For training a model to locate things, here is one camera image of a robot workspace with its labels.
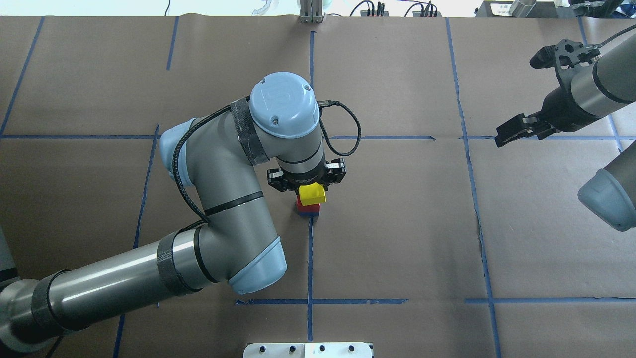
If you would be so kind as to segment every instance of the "gray robotic arm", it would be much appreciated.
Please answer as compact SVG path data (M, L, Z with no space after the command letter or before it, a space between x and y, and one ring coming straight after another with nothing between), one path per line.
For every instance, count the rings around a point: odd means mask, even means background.
M530 60L533 68L553 67L559 88L548 94L541 111L519 114L497 128L498 147L523 137L574 132L636 101L636 35L595 60L599 45L564 39ZM636 145L632 143L579 191L580 201L619 231L636 227Z
M55 336L222 280L239 294L278 281L287 264L253 166L277 158L281 169L268 182L280 191L339 183L344 160L325 160L320 110L302 77L274 73L249 102L166 131L163 162L185 198L183 187L196 187L202 219L82 268L0 284L0 356L34 352Z

